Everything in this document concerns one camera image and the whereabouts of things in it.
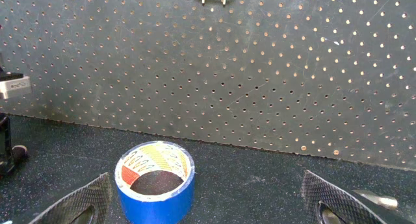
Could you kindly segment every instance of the blue tape roll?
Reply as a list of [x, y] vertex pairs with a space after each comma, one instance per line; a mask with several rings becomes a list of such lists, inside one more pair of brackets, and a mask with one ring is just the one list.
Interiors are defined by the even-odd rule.
[[[163, 162], [169, 161], [167, 164], [173, 168], [171, 172], [185, 178], [183, 183], [175, 190], [162, 195], [142, 195], [131, 190], [129, 186], [132, 180], [148, 171], [155, 170], [154, 167], [148, 169], [152, 163], [156, 167], [165, 165], [165, 163], [157, 163], [161, 157]], [[184, 148], [175, 143], [147, 142], [130, 149], [118, 161], [115, 171], [117, 189], [125, 216], [134, 224], [177, 223], [191, 208], [194, 175], [195, 167], [192, 157]]]

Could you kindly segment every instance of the speckled black surface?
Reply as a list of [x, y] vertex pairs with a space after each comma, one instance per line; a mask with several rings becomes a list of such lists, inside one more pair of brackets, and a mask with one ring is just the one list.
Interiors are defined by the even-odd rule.
[[[42, 199], [110, 171], [133, 146], [168, 140], [196, 165], [194, 204], [183, 223], [306, 223], [300, 186], [305, 169], [349, 189], [392, 195], [398, 212], [416, 222], [416, 172], [99, 129], [12, 116], [13, 144], [30, 159], [0, 179], [0, 222], [22, 215]], [[107, 223], [127, 223], [114, 199]]]

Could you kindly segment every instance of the perforated panel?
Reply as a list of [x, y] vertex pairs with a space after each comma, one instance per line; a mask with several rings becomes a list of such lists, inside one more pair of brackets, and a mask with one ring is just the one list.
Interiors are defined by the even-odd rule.
[[1, 0], [2, 110], [416, 168], [416, 0]]

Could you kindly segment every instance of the roll of tape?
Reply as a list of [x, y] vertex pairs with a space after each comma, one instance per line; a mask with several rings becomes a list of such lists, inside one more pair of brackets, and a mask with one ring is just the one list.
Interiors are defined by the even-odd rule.
[[192, 157], [175, 143], [147, 142], [130, 149], [115, 171], [125, 216], [132, 223], [177, 223], [192, 205], [194, 174]]

